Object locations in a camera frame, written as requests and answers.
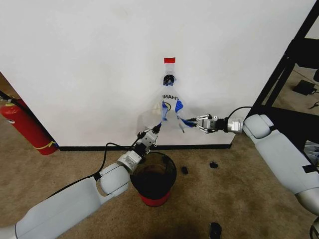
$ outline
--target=black strap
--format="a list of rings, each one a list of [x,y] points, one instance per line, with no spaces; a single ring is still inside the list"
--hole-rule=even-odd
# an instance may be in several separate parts
[[[277,128],[273,125],[273,126],[270,126],[269,129],[270,129],[270,131],[274,131],[274,130],[276,130]]]
[[[313,164],[303,166],[303,169],[305,173],[318,172],[317,168]]]
[[[93,174],[93,177],[95,181],[98,181],[101,178],[100,172],[96,172],[95,174]]]

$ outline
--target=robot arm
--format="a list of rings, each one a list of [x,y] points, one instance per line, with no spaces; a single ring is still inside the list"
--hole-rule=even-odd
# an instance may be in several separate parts
[[[253,115],[243,122],[242,119],[219,119],[207,114],[188,121],[205,133],[223,130],[238,134],[244,129],[280,183],[296,196],[304,208],[319,216],[318,170],[285,135],[274,128],[266,115]]]
[[[159,130],[160,124],[139,133],[132,150],[99,172],[98,177],[85,178],[37,204],[15,225],[0,229],[0,238],[56,238],[85,219],[102,204],[127,190],[130,174],[156,143]],[[106,196],[99,193],[97,184]]]
[[[188,119],[189,126],[197,127],[204,133],[214,133],[218,130],[223,130],[225,133],[232,132],[240,134],[243,131],[243,119],[242,118],[223,118],[220,119],[217,116],[206,114],[203,116],[197,116],[196,118]]]

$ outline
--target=black cable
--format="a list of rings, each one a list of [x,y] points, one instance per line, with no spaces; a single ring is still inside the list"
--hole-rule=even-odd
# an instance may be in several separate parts
[[[311,110],[312,108],[319,106],[318,103],[319,103],[319,101],[317,101],[316,103],[314,103],[314,105],[311,106],[310,108],[308,108],[308,110]]]
[[[228,118],[230,118],[230,117],[233,115],[233,113],[235,113],[236,111],[238,111],[238,110],[240,110],[240,109],[244,109],[244,108],[251,108],[251,106],[242,106],[242,107],[239,107],[239,108],[235,109],[232,113],[230,113],[230,115],[228,116]]]
[[[104,167],[104,164],[105,164],[105,161],[106,161],[107,147],[108,147],[108,145],[110,145],[110,144],[111,144],[111,145],[114,145],[114,146],[117,146],[117,147],[121,147],[121,148],[123,148],[124,150],[127,150],[127,148],[124,147],[124,146],[120,146],[120,145],[118,145],[118,144],[111,143],[111,142],[107,143],[107,144],[105,145],[105,149],[104,149],[103,162],[102,162],[102,165],[101,165],[101,167],[99,168],[98,171],[96,171],[95,173],[93,173],[93,174],[91,174],[91,175],[89,175],[89,176],[86,176],[86,177],[84,177],[84,178],[81,178],[81,179],[79,179],[79,180],[77,180],[77,181],[74,181],[73,183],[70,183],[70,184],[64,186],[63,188],[61,188],[61,189],[59,189],[58,191],[56,191],[55,193],[53,193],[51,196],[47,197],[47,199],[50,198],[50,197],[52,197],[53,195],[55,195],[55,194],[61,192],[62,190],[66,189],[66,188],[68,188],[68,187],[70,187],[70,186],[72,186],[72,185],[75,184],[75,183],[78,183],[78,182],[80,182],[80,181],[82,181],[82,180],[84,180],[84,179],[87,179],[87,178],[90,178],[90,177],[94,177],[95,175],[99,174],[100,171],[101,171],[101,170],[103,169],[103,167]]]

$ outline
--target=plastic bag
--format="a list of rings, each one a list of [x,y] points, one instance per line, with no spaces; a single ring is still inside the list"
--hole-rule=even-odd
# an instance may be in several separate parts
[[[194,114],[185,107],[185,101],[173,86],[176,81],[173,76],[174,62],[174,58],[164,59],[166,75],[162,80],[163,86],[154,93],[148,110],[139,115],[139,130],[143,127],[153,127],[159,122],[162,123],[162,128],[179,129],[183,132],[194,126],[194,123],[186,120],[192,118]]]

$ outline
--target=black baseboard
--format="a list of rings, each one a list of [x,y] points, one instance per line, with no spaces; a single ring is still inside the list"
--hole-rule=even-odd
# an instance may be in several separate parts
[[[171,149],[227,149],[231,144],[202,144],[202,145],[158,145],[152,150],[171,150]],[[104,151],[104,146],[60,146],[61,151]],[[108,146],[107,150],[119,151],[121,147]]]

